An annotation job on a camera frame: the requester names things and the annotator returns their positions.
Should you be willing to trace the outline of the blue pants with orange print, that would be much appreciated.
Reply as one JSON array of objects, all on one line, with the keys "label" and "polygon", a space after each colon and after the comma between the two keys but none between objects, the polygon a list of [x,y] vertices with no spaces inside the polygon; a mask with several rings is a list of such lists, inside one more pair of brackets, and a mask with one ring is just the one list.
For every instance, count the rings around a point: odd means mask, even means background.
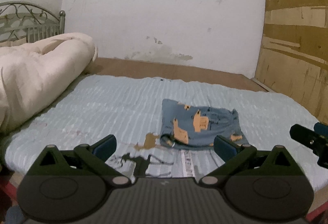
[{"label": "blue pants with orange print", "polygon": [[238,112],[206,106],[190,106],[172,99],[162,101],[161,146],[179,150],[207,150],[216,136],[242,145],[248,143]]}]

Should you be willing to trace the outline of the plywood board panel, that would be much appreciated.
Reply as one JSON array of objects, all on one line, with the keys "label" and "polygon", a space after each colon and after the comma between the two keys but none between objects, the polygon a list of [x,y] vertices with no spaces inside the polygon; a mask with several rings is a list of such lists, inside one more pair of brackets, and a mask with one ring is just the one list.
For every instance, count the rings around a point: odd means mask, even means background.
[{"label": "plywood board panel", "polygon": [[266,0],[255,78],[327,122],[327,0]]}]

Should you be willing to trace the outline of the light blue deer-print bedspread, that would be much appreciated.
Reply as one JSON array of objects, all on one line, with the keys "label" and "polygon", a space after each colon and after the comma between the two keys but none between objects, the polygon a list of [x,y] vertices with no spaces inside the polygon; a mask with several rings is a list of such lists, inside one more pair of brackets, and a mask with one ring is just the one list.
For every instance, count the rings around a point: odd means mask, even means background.
[{"label": "light blue deer-print bedspread", "polygon": [[214,150],[193,151],[160,144],[162,101],[238,112],[240,127],[259,150],[284,145],[314,190],[327,185],[327,169],[312,151],[291,139],[296,123],[312,128],[316,118],[293,99],[277,93],[238,90],[221,85],[163,78],[133,79],[85,76],[46,110],[2,140],[1,160],[25,174],[46,145],[71,150],[109,134],[117,149],[107,163],[127,177],[194,177],[200,179],[223,164]]}]

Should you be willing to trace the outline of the rolled cream quilt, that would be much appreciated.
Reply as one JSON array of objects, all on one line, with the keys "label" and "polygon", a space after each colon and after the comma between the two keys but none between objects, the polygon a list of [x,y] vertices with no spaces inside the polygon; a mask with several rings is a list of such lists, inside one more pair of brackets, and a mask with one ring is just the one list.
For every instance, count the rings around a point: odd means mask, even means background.
[{"label": "rolled cream quilt", "polygon": [[1,133],[48,107],[98,56],[92,37],[65,33],[1,48]]}]

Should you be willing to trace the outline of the metal bed headboard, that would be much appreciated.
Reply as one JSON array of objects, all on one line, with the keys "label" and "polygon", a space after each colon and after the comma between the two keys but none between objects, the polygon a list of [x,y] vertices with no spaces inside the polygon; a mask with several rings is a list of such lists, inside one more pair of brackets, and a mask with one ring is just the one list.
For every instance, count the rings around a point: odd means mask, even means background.
[{"label": "metal bed headboard", "polygon": [[1,42],[36,42],[65,32],[66,13],[54,14],[30,2],[1,3]]}]

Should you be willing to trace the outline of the brown wooden bed frame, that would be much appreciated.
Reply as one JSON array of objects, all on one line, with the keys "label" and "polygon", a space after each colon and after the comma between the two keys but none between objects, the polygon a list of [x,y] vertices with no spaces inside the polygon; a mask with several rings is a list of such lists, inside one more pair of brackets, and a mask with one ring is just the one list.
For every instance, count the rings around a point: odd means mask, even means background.
[{"label": "brown wooden bed frame", "polygon": [[183,80],[184,82],[198,81],[217,84],[239,90],[266,91],[259,84],[242,74],[127,59],[98,57],[91,67],[90,73],[130,78],[160,77],[170,80]]}]

